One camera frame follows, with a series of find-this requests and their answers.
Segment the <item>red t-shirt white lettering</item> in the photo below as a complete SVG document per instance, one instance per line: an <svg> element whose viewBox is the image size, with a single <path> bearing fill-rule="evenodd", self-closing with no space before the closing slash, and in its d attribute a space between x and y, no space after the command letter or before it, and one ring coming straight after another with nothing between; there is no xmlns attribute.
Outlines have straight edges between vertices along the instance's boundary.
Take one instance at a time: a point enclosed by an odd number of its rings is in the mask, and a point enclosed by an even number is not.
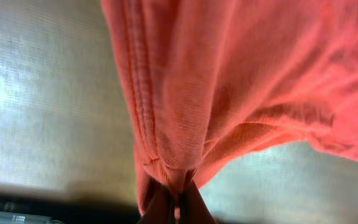
<svg viewBox="0 0 358 224"><path fill-rule="evenodd" d="M101 2L137 203L293 141L358 161L358 1Z"/></svg>

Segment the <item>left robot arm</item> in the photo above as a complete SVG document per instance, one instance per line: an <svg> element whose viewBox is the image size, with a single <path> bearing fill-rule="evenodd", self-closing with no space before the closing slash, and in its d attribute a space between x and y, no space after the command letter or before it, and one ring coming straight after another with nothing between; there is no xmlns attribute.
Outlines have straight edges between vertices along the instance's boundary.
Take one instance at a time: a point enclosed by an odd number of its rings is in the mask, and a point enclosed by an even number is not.
<svg viewBox="0 0 358 224"><path fill-rule="evenodd" d="M195 184L174 197L154 182L147 196L145 211L140 212L101 194L62 199L6 186L0 189L0 223L215 223Z"/></svg>

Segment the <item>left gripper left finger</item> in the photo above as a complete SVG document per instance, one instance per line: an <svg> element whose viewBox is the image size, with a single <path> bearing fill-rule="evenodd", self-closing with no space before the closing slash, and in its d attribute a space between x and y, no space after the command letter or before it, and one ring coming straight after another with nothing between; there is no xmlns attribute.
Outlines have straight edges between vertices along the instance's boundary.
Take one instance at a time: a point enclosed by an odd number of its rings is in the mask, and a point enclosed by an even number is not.
<svg viewBox="0 0 358 224"><path fill-rule="evenodd" d="M175 224L174 210L175 203L170 192L160 185L137 224Z"/></svg>

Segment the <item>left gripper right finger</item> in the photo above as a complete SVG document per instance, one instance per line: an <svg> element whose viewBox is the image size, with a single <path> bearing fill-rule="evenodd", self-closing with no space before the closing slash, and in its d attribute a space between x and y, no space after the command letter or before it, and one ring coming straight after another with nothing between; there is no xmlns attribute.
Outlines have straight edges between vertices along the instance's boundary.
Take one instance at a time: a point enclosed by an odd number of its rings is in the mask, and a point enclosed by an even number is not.
<svg viewBox="0 0 358 224"><path fill-rule="evenodd" d="M194 182L180 194L179 224L216 224Z"/></svg>

